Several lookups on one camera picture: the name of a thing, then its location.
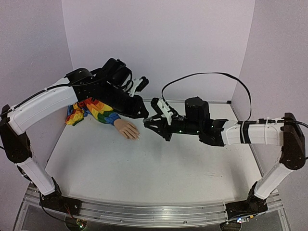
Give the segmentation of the glitter nail polish bottle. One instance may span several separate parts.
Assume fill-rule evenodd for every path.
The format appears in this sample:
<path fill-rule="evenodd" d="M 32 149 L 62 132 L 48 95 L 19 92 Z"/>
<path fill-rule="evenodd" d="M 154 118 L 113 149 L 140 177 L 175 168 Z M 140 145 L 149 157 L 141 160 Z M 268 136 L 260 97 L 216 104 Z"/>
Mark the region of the glitter nail polish bottle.
<path fill-rule="evenodd" d="M 153 121 L 152 117 L 148 117 L 148 118 L 143 119 L 143 123 L 150 123 L 152 121 Z"/>

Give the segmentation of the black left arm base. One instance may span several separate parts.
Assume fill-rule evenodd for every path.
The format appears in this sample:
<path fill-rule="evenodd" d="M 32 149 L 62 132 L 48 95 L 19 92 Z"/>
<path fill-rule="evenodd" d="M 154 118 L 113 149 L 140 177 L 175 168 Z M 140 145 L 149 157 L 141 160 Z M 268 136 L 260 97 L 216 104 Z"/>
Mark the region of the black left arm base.
<path fill-rule="evenodd" d="M 75 198 L 62 195 L 59 185 L 52 177 L 55 191 L 48 195 L 40 195 L 40 205 L 54 211 L 78 215 L 80 213 L 81 201 Z"/>

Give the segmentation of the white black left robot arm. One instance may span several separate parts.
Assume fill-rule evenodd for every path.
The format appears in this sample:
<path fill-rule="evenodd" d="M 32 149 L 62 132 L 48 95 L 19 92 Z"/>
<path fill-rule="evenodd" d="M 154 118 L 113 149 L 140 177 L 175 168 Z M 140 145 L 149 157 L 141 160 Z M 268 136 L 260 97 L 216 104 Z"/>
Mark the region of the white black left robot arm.
<path fill-rule="evenodd" d="M 124 62 L 110 58 L 103 67 L 76 69 L 21 103 L 5 105 L 0 115 L 0 138 L 7 158 L 46 195 L 47 204 L 61 210 L 65 200 L 56 192 L 56 181 L 36 161 L 27 130 L 56 111 L 88 98 L 107 104 L 122 116 L 147 118 L 149 113 L 137 93 L 148 83 L 146 77 L 134 78 Z"/>

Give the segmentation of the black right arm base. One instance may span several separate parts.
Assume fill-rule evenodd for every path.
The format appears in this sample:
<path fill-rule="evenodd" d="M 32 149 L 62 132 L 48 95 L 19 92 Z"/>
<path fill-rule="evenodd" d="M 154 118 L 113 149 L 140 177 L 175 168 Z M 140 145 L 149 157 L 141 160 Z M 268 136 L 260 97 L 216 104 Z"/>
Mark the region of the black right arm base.
<path fill-rule="evenodd" d="M 268 210 L 266 200 L 260 199 L 254 195 L 256 184 L 257 182 L 254 183 L 245 200 L 226 204 L 225 211 L 227 212 L 228 221 L 258 215 Z"/>

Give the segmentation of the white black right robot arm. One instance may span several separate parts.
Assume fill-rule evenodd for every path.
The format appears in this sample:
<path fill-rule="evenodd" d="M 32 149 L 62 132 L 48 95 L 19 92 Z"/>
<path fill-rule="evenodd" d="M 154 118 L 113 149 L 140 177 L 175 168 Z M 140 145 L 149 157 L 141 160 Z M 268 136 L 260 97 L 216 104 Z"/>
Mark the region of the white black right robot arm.
<path fill-rule="evenodd" d="M 306 163 L 302 124 L 292 113 L 281 118 L 235 121 L 211 119 L 208 102 L 199 97 L 186 99 L 185 115 L 180 115 L 163 99 L 153 98 L 156 115 L 146 118 L 146 128 L 170 141 L 174 133 L 197 135 L 199 141 L 214 147 L 235 144 L 264 144 L 281 147 L 281 157 L 254 186 L 252 195 L 265 200 L 293 171 Z"/>

